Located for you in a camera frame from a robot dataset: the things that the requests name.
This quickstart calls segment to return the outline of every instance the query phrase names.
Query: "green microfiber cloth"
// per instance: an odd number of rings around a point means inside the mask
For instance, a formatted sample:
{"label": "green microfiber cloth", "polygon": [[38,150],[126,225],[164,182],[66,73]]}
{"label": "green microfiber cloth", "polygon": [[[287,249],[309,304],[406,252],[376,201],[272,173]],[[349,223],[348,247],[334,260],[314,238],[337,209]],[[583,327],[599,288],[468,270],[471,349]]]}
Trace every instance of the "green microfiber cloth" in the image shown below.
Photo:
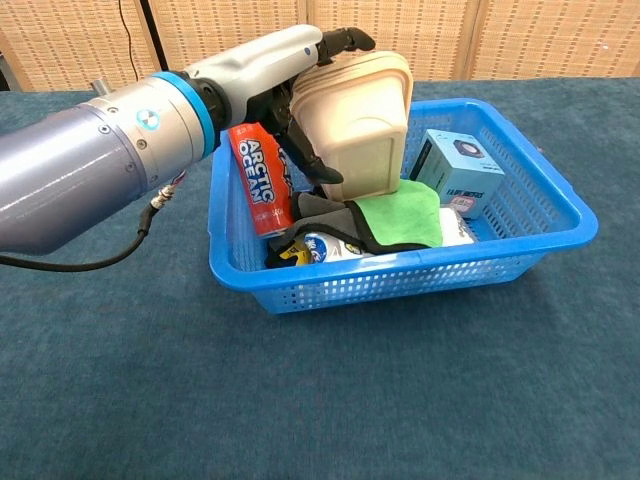
{"label": "green microfiber cloth", "polygon": [[400,180],[394,193],[345,204],[371,253],[442,246],[440,198],[421,182]]}

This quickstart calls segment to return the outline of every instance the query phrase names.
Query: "blue plastic basket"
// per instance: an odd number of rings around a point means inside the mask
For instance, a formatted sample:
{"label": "blue plastic basket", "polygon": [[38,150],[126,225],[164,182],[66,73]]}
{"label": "blue plastic basket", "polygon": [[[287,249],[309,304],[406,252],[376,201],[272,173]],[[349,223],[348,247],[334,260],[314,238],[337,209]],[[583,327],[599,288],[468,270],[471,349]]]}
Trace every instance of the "blue plastic basket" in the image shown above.
{"label": "blue plastic basket", "polygon": [[[265,241],[255,234],[227,135],[215,153],[209,263],[225,286],[251,292],[271,313],[508,282],[548,252],[583,246],[598,230],[593,212],[540,152],[492,106],[474,99],[414,102],[402,175],[427,128],[474,135],[506,173],[480,218],[468,224],[473,245],[432,248],[361,260],[275,270],[264,268]],[[296,188],[307,189],[294,173]]]}

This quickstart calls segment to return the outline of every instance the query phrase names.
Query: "black cord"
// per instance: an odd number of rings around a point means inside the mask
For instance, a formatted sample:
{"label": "black cord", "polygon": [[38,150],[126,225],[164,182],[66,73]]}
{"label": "black cord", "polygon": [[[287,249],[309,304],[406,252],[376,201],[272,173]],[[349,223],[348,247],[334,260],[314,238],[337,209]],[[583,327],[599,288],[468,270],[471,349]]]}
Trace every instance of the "black cord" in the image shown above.
{"label": "black cord", "polygon": [[65,265],[59,263],[46,263],[46,262],[35,262],[32,260],[23,260],[21,258],[15,257],[5,257],[0,256],[0,265],[7,265],[10,267],[18,267],[18,268],[26,268],[29,270],[40,270],[45,272],[89,272],[91,270],[99,270],[101,268],[109,267],[114,265],[133,252],[140,246],[142,241],[149,234],[149,229],[151,228],[151,221],[153,216],[158,213],[158,209],[153,207],[152,205],[147,205],[147,207],[140,214],[140,224],[138,225],[138,236],[133,241],[131,245],[127,247],[126,250],[123,250],[118,255],[107,258],[105,260],[101,260],[99,262],[93,263],[81,263],[77,265]]}
{"label": "black cord", "polygon": [[122,26],[127,31],[127,37],[129,38],[129,61],[131,62],[131,68],[133,68],[133,73],[136,75],[136,82],[140,80],[138,77],[138,71],[136,70],[136,66],[133,63],[133,42],[131,40],[131,32],[129,32],[129,27],[127,27],[127,22],[124,20],[124,15],[122,13],[122,0],[118,0],[118,11],[120,12],[120,20],[122,20]]}

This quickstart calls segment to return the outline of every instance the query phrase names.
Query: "table surface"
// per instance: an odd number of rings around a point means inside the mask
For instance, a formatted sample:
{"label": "table surface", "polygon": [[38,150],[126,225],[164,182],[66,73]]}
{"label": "table surface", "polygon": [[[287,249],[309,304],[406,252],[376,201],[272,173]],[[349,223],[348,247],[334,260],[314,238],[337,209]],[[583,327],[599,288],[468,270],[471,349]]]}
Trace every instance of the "table surface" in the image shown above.
{"label": "table surface", "polygon": [[[0,133],[91,96],[0,94]],[[434,83],[492,103],[594,242],[505,285],[267,315],[208,266],[211,161],[128,260],[0,267],[0,477],[639,478],[640,79]],[[148,196],[52,255],[126,245]]]}

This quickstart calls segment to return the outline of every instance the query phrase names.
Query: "woven wall panel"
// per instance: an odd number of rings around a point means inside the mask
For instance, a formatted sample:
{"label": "woven wall panel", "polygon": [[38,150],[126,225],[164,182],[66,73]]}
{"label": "woven wall panel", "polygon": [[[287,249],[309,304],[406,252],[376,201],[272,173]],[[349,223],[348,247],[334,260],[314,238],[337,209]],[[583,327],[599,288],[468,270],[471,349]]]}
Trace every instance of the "woven wall panel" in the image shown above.
{"label": "woven wall panel", "polygon": [[409,61],[415,80],[449,80],[458,55],[466,0],[314,0],[310,23],[323,30],[358,26],[377,50]]}
{"label": "woven wall panel", "polygon": [[304,23],[304,5],[299,0],[151,0],[171,69]]}
{"label": "woven wall panel", "polygon": [[[156,70],[132,0],[122,0],[140,75]],[[112,88],[135,80],[117,0],[0,1],[0,50],[25,91]]]}
{"label": "woven wall panel", "polygon": [[630,76],[640,0],[486,0],[473,79]]}

